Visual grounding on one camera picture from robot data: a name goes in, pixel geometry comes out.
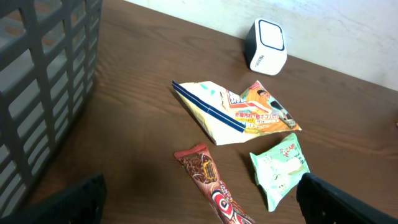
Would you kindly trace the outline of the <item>red brown candy bar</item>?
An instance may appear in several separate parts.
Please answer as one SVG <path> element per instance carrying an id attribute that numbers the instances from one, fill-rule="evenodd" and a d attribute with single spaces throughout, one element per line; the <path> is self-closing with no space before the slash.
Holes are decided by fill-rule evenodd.
<path id="1" fill-rule="evenodd" d="M 209 201 L 222 223 L 256 223 L 233 199 L 226 184 L 221 180 L 216 163 L 206 144 L 201 143 L 191 149 L 177 151 L 174 153 L 174 157 Z"/>

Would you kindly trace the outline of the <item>light blue wet wipes pack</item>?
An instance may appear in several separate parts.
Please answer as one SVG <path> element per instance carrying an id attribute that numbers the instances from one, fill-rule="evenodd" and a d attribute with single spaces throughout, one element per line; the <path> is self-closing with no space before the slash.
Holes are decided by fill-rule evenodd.
<path id="1" fill-rule="evenodd" d="M 250 153 L 250 158 L 256 185 L 266 194 L 269 212 L 275 211 L 279 202 L 310 171 L 294 133 L 262 154 Z"/>

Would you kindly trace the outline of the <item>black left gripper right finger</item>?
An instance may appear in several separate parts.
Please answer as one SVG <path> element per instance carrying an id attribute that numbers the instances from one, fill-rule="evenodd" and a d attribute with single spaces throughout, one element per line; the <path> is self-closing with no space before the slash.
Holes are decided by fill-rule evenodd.
<path id="1" fill-rule="evenodd" d="M 306 223 L 397 224 L 396 218 L 311 173 L 302 176 L 296 198 Z"/>

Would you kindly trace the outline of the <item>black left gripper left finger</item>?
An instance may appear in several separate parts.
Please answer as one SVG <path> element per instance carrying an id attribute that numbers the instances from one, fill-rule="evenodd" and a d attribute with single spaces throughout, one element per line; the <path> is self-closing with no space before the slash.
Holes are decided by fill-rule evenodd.
<path id="1" fill-rule="evenodd" d="M 107 190 L 101 173 L 1 218 L 1 224 L 99 224 Z"/>

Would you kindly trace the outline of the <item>yellow red snack bag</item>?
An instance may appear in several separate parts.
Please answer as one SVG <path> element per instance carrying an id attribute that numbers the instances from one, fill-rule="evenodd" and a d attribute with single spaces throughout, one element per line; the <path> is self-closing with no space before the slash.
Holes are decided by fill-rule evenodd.
<path id="1" fill-rule="evenodd" d="M 302 129 L 259 81 L 240 95 L 210 81 L 172 87 L 217 146 Z"/>

